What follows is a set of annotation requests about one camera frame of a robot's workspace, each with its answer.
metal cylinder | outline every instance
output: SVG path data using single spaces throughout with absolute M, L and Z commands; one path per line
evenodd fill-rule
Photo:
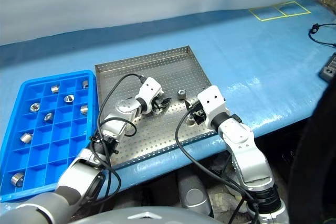
M 69 94 L 66 97 L 64 97 L 64 101 L 66 103 L 72 103 L 75 100 L 75 96 L 73 94 Z
M 59 85 L 51 86 L 51 91 L 53 94 L 57 94 L 59 92 Z
M 85 80 L 82 82 L 83 89 L 88 89 L 89 88 L 89 81 Z
M 54 114 L 52 114 L 51 112 L 46 114 L 46 116 L 44 117 L 44 121 L 45 122 L 50 122 L 54 119 Z
M 178 90 L 177 97 L 179 100 L 185 100 L 187 98 L 187 91 L 185 89 Z
M 10 182 L 12 183 L 13 186 L 22 187 L 24 177 L 25 177 L 24 173 L 16 173 L 13 175 Z
M 185 122 L 190 126 L 195 124 L 195 120 L 194 120 L 193 116 L 190 115 L 190 114 L 187 116 L 187 119 L 186 119 Z
M 38 102 L 35 102 L 30 106 L 29 110 L 31 112 L 37 112 L 37 111 L 39 111 L 39 109 L 40 109 L 40 104 Z
M 25 133 L 20 137 L 20 140 L 24 142 L 25 144 L 28 144 L 31 139 L 33 138 L 33 135 L 30 133 Z
M 86 115 L 88 113 L 88 106 L 87 105 L 82 105 L 80 107 L 80 113 L 82 113 L 83 115 Z

blue plastic tray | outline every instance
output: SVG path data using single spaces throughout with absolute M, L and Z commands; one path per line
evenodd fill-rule
M 82 82 L 89 81 L 83 89 Z M 51 86 L 59 85 L 53 94 Z M 64 97 L 73 94 L 73 103 Z M 38 112 L 30 112 L 35 102 Z M 88 105 L 87 115 L 80 107 Z M 52 112 L 54 119 L 46 123 L 44 117 Z M 31 197 L 56 188 L 60 175 L 85 147 L 96 128 L 98 99 L 96 78 L 91 71 L 79 71 L 29 80 L 21 85 L 0 152 L 0 201 Z M 23 143 L 24 133 L 33 134 L 30 143 Z M 11 184 L 11 177 L 25 174 L 23 187 Z

metal bushing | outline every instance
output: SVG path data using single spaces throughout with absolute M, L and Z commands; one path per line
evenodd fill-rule
M 28 144 L 31 139 L 33 138 L 33 135 L 30 134 L 30 133 L 25 133 L 23 134 L 21 137 L 20 137 L 20 140 L 25 143 L 25 144 Z
M 85 80 L 82 82 L 83 89 L 88 89 L 89 88 L 89 81 Z
M 51 91 L 53 94 L 57 94 L 59 92 L 59 85 L 52 86 Z
M 46 116 L 44 117 L 45 122 L 52 122 L 53 119 L 54 119 L 54 114 L 52 114 L 51 112 L 46 114 Z
M 86 115 L 88 113 L 88 106 L 87 105 L 82 105 L 80 107 L 80 113 L 82 113 L 82 115 Z
M 24 173 L 16 173 L 13 175 L 10 182 L 12 183 L 13 186 L 22 187 L 24 177 L 25 177 Z
M 40 109 L 40 104 L 38 102 L 35 102 L 30 106 L 29 110 L 31 112 L 37 112 L 37 111 L 39 111 L 39 109 Z
M 177 92 L 177 98 L 179 100 L 185 100 L 187 98 L 187 91 L 185 89 L 180 89 Z
M 69 94 L 66 97 L 64 97 L 64 101 L 66 103 L 72 103 L 75 100 L 75 96 L 73 94 Z
M 187 116 L 187 119 L 185 120 L 185 122 L 190 126 L 195 124 L 195 120 L 193 116 L 190 114 Z

metal tray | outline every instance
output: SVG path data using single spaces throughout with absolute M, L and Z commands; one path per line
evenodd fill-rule
M 192 103 L 199 92 L 211 85 L 189 46 L 103 63 L 95 65 L 95 68 L 99 104 L 123 75 L 132 72 L 153 77 L 162 86 L 163 98 L 172 98 L 170 106 L 161 113 L 150 113 L 134 120 L 138 132 L 134 137 L 124 138 L 118 145 L 119 154 L 112 159 L 115 168 L 176 148 L 175 130 L 186 112 L 184 101 L 177 98 L 177 91 L 185 89 L 187 101 Z M 117 101 L 134 97 L 139 87 L 137 78 L 126 78 L 106 104 L 102 118 L 107 116 Z M 180 129 L 179 139 L 185 144 L 214 134 L 204 124 L 188 126 L 185 123 Z

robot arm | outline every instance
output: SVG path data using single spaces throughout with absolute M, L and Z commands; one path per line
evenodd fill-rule
M 159 102 L 163 94 L 161 85 L 153 78 L 147 78 L 135 98 L 118 102 L 114 110 L 105 118 L 101 128 L 103 139 L 96 134 L 91 138 L 92 148 L 96 155 L 106 161 L 102 141 L 105 141 L 109 153 L 118 153 L 116 147 L 125 137 L 127 122 L 139 114 L 148 114 L 152 110 L 162 109 L 168 105 L 170 99 Z M 37 195 L 0 217 L 1 223 L 35 223 L 35 224 L 63 224 L 85 203 L 94 202 L 102 185 L 105 175 L 104 167 L 95 158 L 87 146 L 83 148 L 75 160 L 60 177 L 57 188 L 53 193 Z
M 191 107 L 190 114 L 198 124 L 205 122 L 224 140 L 232 154 L 240 185 L 253 198 L 260 200 L 259 222 L 289 223 L 286 206 L 278 195 L 267 159 L 254 142 L 253 131 L 237 115 L 230 114 L 217 86 L 207 88 L 197 98 L 199 104 Z

